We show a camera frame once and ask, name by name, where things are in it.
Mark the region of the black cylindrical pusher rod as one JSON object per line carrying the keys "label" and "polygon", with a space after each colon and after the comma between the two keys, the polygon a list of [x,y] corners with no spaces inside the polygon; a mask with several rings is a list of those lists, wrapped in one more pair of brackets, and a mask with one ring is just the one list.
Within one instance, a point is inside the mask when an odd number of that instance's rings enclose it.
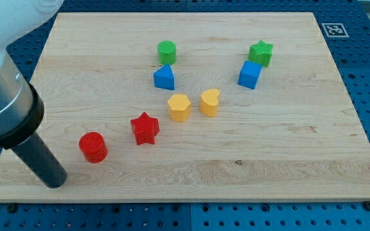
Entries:
{"label": "black cylindrical pusher rod", "polygon": [[65,183],[67,172],[38,133],[33,133],[25,141],[14,146],[12,151],[47,187],[54,189]]}

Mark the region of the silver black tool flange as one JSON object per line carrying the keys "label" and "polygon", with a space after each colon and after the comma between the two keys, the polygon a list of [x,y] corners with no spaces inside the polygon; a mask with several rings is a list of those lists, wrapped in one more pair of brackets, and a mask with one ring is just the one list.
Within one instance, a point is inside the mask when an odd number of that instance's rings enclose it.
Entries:
{"label": "silver black tool flange", "polygon": [[42,122],[44,104],[11,56],[0,67],[0,148],[10,149],[24,142]]}

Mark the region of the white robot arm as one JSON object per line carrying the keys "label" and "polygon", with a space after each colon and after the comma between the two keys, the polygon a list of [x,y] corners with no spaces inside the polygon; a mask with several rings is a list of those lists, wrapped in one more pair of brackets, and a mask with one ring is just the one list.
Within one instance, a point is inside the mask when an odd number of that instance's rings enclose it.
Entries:
{"label": "white robot arm", "polygon": [[12,150],[49,188],[67,179],[65,169],[36,130],[44,103],[6,48],[52,18],[63,0],[0,0],[0,148]]}

